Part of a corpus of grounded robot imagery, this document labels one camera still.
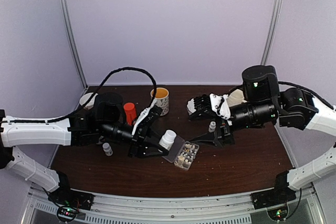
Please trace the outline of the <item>orange pill bottle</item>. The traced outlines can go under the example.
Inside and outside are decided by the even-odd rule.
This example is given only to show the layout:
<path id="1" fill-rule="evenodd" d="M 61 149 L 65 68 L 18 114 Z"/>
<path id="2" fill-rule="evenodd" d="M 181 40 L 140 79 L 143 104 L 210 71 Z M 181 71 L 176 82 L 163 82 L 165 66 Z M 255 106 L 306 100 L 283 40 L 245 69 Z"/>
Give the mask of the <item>orange pill bottle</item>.
<path id="1" fill-rule="evenodd" d="M 138 116 L 135 104 L 132 102 L 128 102 L 123 106 L 123 108 L 126 114 L 127 123 L 132 126 L 135 123 Z"/>

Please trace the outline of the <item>clear plastic pill organizer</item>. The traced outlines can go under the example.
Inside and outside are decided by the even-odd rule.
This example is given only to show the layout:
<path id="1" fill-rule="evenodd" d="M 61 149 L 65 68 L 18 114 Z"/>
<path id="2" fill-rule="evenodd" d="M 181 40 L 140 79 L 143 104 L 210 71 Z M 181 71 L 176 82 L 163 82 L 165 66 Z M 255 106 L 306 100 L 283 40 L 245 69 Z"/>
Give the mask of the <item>clear plastic pill organizer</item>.
<path id="1" fill-rule="evenodd" d="M 199 151 L 199 145 L 185 141 L 177 136 L 167 156 L 163 159 L 174 164 L 176 167 L 188 171 L 196 159 Z"/>

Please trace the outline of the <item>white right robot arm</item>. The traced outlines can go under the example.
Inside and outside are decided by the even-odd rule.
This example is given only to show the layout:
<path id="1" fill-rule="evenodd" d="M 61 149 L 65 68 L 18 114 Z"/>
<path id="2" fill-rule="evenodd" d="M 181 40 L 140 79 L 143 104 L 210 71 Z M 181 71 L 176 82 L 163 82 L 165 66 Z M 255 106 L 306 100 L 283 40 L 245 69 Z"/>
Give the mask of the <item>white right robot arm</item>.
<path id="1" fill-rule="evenodd" d="M 335 107 L 316 92 L 278 81 L 273 66 L 252 66 L 241 75 L 242 85 L 227 94 L 190 99 L 186 105 L 190 120 L 216 118 L 229 132 L 257 129 L 271 122 L 335 135 Z"/>

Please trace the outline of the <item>small white pill bottle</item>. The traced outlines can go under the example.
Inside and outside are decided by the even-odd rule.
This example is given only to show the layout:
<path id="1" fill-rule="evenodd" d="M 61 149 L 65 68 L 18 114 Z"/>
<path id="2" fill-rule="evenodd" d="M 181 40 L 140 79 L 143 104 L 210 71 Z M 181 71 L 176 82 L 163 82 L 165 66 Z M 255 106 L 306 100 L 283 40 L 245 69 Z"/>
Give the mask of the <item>small white pill bottle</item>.
<path id="1" fill-rule="evenodd" d="M 113 150 L 112 150 L 109 143 L 103 143 L 102 147 L 103 147 L 103 150 L 104 150 L 104 152 L 107 156 L 112 156 L 113 155 Z"/>

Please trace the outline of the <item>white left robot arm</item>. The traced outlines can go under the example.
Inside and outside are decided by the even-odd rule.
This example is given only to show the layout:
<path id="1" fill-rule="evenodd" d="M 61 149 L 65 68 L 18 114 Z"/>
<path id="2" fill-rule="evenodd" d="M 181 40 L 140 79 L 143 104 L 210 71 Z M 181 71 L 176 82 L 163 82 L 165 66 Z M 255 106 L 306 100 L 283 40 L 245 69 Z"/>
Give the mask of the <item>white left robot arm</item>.
<path id="1" fill-rule="evenodd" d="M 1 110 L 1 168 L 12 170 L 22 178 L 55 195 L 64 205 L 76 197 L 66 174 L 47 168 L 20 149 L 25 145 L 88 146 L 108 140 L 126 142 L 130 156 L 151 157 L 167 154 L 159 145 L 160 135 L 152 123 L 160 116 L 156 99 L 139 115 L 134 125 L 127 123 L 122 96 L 98 94 L 88 111 L 74 112 L 62 118 L 23 119 Z"/>

